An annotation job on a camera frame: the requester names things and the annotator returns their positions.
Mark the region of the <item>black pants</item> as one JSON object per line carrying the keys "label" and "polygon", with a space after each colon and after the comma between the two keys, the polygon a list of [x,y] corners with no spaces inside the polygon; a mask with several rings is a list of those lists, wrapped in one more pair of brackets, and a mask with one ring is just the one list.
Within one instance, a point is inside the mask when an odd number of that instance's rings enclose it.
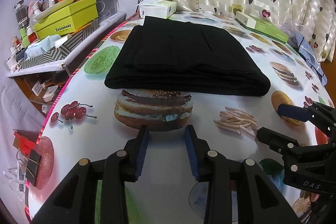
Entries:
{"label": "black pants", "polygon": [[271,86],[226,30],[149,16],[132,29],[104,84],[253,97],[266,95]]}

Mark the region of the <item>blue striped clothing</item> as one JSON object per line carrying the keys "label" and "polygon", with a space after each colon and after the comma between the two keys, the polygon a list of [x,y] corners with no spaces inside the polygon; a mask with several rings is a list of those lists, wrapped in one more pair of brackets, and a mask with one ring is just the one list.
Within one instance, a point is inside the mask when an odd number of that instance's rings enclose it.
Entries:
{"label": "blue striped clothing", "polygon": [[288,43],[306,61],[307,65],[313,69],[313,72],[318,76],[321,84],[326,86],[327,77],[317,62],[313,50],[311,49],[303,34],[301,32],[295,31],[293,37],[288,41]]}

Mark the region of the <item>black binder clip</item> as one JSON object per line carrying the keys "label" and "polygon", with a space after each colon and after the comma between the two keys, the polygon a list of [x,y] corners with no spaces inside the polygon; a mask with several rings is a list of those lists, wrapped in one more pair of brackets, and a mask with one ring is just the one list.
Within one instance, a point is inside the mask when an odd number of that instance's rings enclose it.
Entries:
{"label": "black binder clip", "polygon": [[31,149],[30,154],[26,156],[20,149],[17,151],[17,160],[21,162],[26,168],[26,180],[32,185],[37,184],[37,175],[42,156],[35,150]]}

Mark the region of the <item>red small box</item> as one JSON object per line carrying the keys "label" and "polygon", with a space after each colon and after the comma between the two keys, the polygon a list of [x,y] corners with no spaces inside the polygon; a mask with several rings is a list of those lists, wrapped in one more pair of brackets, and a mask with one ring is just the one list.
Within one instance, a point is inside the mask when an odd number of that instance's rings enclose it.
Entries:
{"label": "red small box", "polygon": [[22,155],[29,156],[31,150],[35,148],[39,133],[17,129],[13,129],[13,131],[15,137],[13,146],[19,149]]}

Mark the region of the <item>green flat box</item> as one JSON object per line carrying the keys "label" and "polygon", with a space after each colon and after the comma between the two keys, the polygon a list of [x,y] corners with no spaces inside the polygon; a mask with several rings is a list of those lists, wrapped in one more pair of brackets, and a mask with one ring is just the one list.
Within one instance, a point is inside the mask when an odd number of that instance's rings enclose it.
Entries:
{"label": "green flat box", "polygon": [[236,12],[235,19],[248,30],[266,35],[282,43],[288,41],[289,36],[267,20],[259,19],[240,11]]}

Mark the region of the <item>striped black white box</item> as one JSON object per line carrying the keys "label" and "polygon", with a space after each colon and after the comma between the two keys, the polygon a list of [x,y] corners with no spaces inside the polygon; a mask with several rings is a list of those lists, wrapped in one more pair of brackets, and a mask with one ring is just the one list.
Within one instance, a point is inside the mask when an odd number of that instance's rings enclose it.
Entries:
{"label": "striped black white box", "polygon": [[98,22],[98,19],[93,20],[90,24],[87,24],[73,35],[62,37],[61,40],[64,39],[65,41],[62,42],[60,46],[53,47],[46,53],[22,61],[21,68],[26,69],[65,59],[83,40],[95,32],[99,27],[100,23]]}

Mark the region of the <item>white side shelf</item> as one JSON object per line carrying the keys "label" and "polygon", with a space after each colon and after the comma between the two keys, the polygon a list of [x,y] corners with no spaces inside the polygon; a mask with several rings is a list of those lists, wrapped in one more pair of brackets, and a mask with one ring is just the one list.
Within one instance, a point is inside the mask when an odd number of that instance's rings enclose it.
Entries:
{"label": "white side shelf", "polygon": [[86,48],[94,42],[99,42],[101,36],[107,34],[113,27],[124,21],[125,18],[126,12],[122,11],[110,16],[101,23],[95,19],[67,38],[60,47],[22,61],[21,68],[13,73],[7,73],[6,77],[13,78],[34,73],[64,71]]}

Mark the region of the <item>yellow-green shoe box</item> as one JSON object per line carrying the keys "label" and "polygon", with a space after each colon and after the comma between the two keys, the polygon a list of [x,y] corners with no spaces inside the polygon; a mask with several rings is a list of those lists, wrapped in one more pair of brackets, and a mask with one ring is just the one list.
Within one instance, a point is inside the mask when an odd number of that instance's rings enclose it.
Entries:
{"label": "yellow-green shoe box", "polygon": [[78,31],[97,18],[96,0],[79,0],[42,19],[34,25],[34,30],[39,38],[63,36]]}

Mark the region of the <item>tissue pack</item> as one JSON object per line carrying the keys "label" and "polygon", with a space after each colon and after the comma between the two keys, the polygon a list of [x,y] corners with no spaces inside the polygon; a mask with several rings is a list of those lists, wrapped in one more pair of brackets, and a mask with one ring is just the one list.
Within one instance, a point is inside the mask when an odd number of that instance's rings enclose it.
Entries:
{"label": "tissue pack", "polygon": [[177,3],[167,0],[144,0],[138,4],[138,9],[141,18],[151,16],[168,19],[176,12]]}

